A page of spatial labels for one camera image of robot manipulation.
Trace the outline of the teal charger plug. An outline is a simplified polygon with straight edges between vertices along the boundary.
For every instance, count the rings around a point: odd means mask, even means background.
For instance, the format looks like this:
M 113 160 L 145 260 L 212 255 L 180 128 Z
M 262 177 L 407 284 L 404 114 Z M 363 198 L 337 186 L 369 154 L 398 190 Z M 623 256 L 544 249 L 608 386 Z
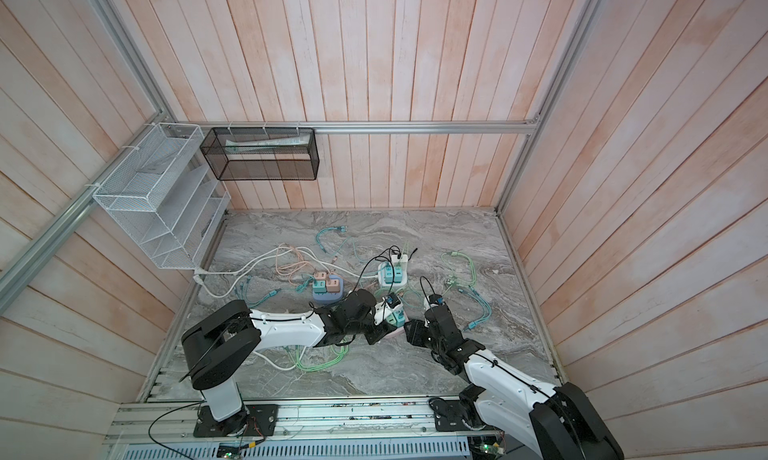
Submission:
M 396 328 L 401 328 L 408 321 L 407 314 L 402 304 L 399 304 L 391 309 L 390 314 L 386 318 L 387 322 Z

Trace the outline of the pink power strip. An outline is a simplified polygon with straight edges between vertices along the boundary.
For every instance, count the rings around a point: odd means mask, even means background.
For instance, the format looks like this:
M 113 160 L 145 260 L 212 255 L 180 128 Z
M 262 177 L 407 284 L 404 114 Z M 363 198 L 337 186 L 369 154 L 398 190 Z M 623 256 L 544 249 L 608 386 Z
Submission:
M 387 334 L 395 334 L 403 331 L 405 323 L 408 321 L 406 313 L 402 310 L 393 311 L 385 317 L 385 321 L 388 324 Z

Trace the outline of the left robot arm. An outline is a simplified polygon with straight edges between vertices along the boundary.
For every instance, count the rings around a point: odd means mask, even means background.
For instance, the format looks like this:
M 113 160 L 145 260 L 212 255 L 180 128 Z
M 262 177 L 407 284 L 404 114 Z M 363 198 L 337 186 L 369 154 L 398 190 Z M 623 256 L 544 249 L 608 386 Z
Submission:
M 181 339 L 192 387 L 215 422 L 240 422 L 246 409 L 234 374 L 254 352 L 297 346 L 337 346 L 363 337 L 373 345 L 402 327 L 406 316 L 396 293 L 375 297 L 365 289 L 305 313 L 277 314 L 233 300 L 189 328 Z

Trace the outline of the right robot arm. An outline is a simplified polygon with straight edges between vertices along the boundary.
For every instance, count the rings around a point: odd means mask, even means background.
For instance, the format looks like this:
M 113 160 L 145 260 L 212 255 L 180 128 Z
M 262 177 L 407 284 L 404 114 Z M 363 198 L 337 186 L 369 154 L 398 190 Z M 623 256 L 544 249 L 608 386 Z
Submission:
M 457 327 L 447 304 L 404 324 L 408 342 L 430 351 L 468 382 L 457 400 L 432 397 L 433 413 L 450 427 L 500 430 L 541 459 L 622 459 L 624 452 L 586 394 L 566 382 L 542 382 L 507 364 Z

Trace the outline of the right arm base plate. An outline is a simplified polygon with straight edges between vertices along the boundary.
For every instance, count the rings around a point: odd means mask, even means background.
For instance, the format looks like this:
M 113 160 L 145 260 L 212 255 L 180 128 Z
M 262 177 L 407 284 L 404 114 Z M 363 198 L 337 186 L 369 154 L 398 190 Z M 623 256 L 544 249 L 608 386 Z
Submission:
M 434 415 L 435 429 L 438 432 L 489 431 L 493 427 L 483 422 L 475 409 L 466 401 L 446 400 L 433 397 L 428 406 Z

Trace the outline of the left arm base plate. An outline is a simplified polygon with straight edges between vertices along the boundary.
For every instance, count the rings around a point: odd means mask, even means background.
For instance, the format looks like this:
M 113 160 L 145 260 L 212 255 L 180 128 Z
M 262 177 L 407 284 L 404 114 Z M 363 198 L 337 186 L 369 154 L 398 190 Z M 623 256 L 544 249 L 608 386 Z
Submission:
M 277 404 L 246 403 L 241 411 L 232 417 L 217 421 L 211 408 L 205 405 L 198 410 L 193 437 L 269 437 L 274 434 L 278 410 Z

